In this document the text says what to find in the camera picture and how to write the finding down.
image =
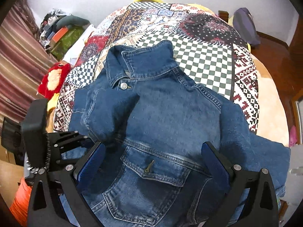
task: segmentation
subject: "jacket chest pocket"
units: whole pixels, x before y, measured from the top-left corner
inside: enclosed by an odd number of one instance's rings
[[[103,193],[114,218],[155,226],[167,213],[191,169],[128,146],[123,166]]]

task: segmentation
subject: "curtain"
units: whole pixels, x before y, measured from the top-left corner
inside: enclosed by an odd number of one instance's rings
[[[4,117],[22,121],[47,70],[56,62],[38,42],[27,0],[17,0],[0,26],[0,135]]]

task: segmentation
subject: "denim jacket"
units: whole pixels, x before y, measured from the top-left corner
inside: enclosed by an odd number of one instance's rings
[[[173,59],[170,41],[141,49],[112,47],[96,81],[76,90],[69,130],[106,147],[103,163],[82,192],[104,226],[206,221],[224,192],[203,163],[205,141],[243,169],[267,168],[277,197],[284,194],[289,148],[250,133],[239,105],[187,77]],[[62,203],[76,224],[64,197]]]

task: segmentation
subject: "bed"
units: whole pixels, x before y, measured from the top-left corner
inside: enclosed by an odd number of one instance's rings
[[[162,40],[172,42],[176,62],[190,78],[242,108],[251,132],[288,146],[286,115],[269,72],[232,26],[196,4],[134,2],[107,16],[67,76],[48,131],[68,130],[75,90],[97,78],[109,48]]]

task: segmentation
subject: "stuffed toy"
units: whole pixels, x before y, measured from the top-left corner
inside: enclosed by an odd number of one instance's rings
[[[66,61],[60,61],[53,65],[43,77],[38,87],[38,92],[50,100],[54,94],[59,93],[66,76],[71,70],[71,65]]]

